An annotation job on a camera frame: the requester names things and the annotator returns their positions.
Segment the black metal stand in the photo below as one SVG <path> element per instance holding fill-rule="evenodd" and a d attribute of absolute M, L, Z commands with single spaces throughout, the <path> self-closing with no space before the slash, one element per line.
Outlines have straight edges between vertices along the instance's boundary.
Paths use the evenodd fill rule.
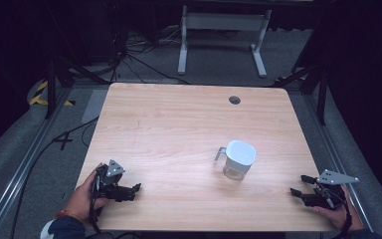
<path fill-rule="evenodd" d="M 325 125 L 324 110 L 327 91 L 327 65 L 328 57 L 328 23 L 326 20 L 319 20 L 301 53 L 297 57 L 288 77 L 278 77 L 272 84 L 272 88 L 282 88 L 285 85 L 305 77 L 299 87 L 303 95 L 311 95 L 316 87 L 318 89 L 318 100 L 316 105 L 316 115 L 319 122 Z"/>
<path fill-rule="evenodd" d="M 56 82 L 60 82 L 63 88 L 71 88 L 75 82 L 73 74 L 70 69 L 74 69 L 81 75 L 89 78 L 99 85 L 109 85 L 109 82 L 98 76 L 97 74 L 87 70 L 85 67 L 79 65 L 74 60 L 70 60 L 66 54 L 63 53 L 59 43 L 64 39 L 64 34 L 59 28 L 56 18 L 51 11 L 48 0 L 39 0 L 46 9 L 49 15 L 49 22 L 44 32 L 44 40 L 49 50 L 49 61 L 47 65 L 47 82 L 48 82 L 48 106 L 46 120 L 49 120 L 57 109 L 57 90 Z"/>

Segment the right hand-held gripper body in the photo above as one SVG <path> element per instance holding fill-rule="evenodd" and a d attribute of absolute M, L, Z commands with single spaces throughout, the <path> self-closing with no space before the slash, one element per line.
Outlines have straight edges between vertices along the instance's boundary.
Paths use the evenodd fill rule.
<path fill-rule="evenodd" d="M 320 176 L 316 177 L 316 184 L 313 184 L 313 194 L 304 194 L 302 202 L 305 206 L 319 206 L 334 210 L 340 207 L 346 200 L 341 185 L 345 182 L 358 182 L 359 178 L 341 174 L 326 169 Z"/>

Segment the aluminium floor rail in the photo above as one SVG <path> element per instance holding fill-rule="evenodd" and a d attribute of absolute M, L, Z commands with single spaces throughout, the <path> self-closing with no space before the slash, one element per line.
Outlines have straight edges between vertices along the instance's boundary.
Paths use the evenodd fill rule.
<path fill-rule="evenodd" d="M 337 148 L 329 134 L 327 126 L 320 122 L 320 119 L 317 115 L 316 108 L 317 104 L 315 103 L 312 96 L 303 96 L 303 100 L 308 108 L 309 114 L 314 121 L 315 127 L 320 134 L 321 141 L 325 144 L 327 155 L 330 158 L 330 163 L 332 164 L 332 169 L 338 173 L 346 174 L 347 171 L 344 168 L 344 165 L 341 161 L 341 157 L 338 154 Z M 367 226 L 368 229 L 372 230 L 371 223 L 365 213 L 365 210 L 360 202 L 357 191 L 354 188 L 354 182 L 345 182 L 345 185 L 349 189 L 350 199 L 355 204 L 355 208 L 360 213 L 361 221 Z"/>
<path fill-rule="evenodd" d="M 0 226 L 18 197 L 27 172 L 71 91 L 70 88 L 60 89 L 55 111 L 48 119 L 45 119 L 46 107 L 33 107 L 0 139 Z"/>

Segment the white metal desk frame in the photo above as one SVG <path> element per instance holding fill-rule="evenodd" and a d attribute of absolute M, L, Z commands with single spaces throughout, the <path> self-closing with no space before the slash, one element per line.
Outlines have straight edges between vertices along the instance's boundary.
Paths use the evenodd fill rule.
<path fill-rule="evenodd" d="M 271 20 L 272 11 L 267 10 L 262 15 L 221 14 L 221 13 L 194 13 L 189 12 L 186 5 L 182 7 L 181 16 L 181 47 L 177 73 L 184 75 L 187 65 L 187 31 L 192 30 L 227 30 L 252 31 L 259 34 L 255 44 L 250 46 L 253 59 L 261 78 L 267 76 L 261 48 Z"/>

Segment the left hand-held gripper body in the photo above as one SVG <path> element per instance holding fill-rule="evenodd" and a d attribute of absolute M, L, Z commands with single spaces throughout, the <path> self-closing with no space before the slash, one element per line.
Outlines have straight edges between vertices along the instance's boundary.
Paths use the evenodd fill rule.
<path fill-rule="evenodd" d="M 125 173 L 125 169 L 115 160 L 103 164 L 96 170 L 94 181 L 94 199 L 107 198 L 116 202 L 125 201 L 125 192 L 134 192 L 132 187 L 120 186 L 118 182 Z"/>

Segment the person's right hand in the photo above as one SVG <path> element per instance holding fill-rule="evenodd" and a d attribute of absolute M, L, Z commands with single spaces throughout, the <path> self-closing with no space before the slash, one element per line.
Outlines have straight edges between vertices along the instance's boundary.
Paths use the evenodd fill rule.
<path fill-rule="evenodd" d="M 318 215 L 327 218 L 332 223 L 332 225 L 338 230 L 342 230 L 344 228 L 346 216 L 350 214 L 352 217 L 352 224 L 348 228 L 348 231 L 352 232 L 355 230 L 364 229 L 364 225 L 358 215 L 358 212 L 352 204 L 348 189 L 345 186 L 341 186 L 341 189 L 343 190 L 345 195 L 346 206 L 342 205 L 341 207 L 334 210 L 314 206 L 312 208 L 312 211 Z"/>

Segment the person's left hand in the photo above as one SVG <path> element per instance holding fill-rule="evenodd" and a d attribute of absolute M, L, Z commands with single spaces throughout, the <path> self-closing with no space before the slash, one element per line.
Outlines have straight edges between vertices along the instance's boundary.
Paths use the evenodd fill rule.
<path fill-rule="evenodd" d="M 89 218 L 91 205 L 91 188 L 96 176 L 93 170 L 86 180 L 72 193 L 63 211 L 79 220 Z"/>

